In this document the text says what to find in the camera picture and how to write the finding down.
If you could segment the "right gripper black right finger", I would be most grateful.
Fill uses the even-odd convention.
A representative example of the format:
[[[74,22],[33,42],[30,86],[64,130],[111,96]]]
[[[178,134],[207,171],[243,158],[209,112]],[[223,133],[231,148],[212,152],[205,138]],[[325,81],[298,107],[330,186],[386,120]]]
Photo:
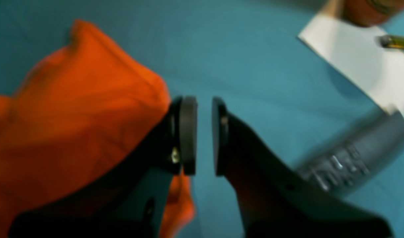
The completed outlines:
[[[212,100],[214,164],[235,190],[247,238],[392,238],[385,219],[290,170],[223,99]]]

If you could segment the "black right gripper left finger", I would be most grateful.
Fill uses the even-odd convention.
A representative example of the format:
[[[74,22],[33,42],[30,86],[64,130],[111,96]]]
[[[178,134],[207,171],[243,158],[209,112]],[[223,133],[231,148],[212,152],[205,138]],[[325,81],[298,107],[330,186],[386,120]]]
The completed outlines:
[[[197,100],[177,97],[117,166],[69,196],[19,215],[10,238],[155,238],[174,175],[196,173]]]

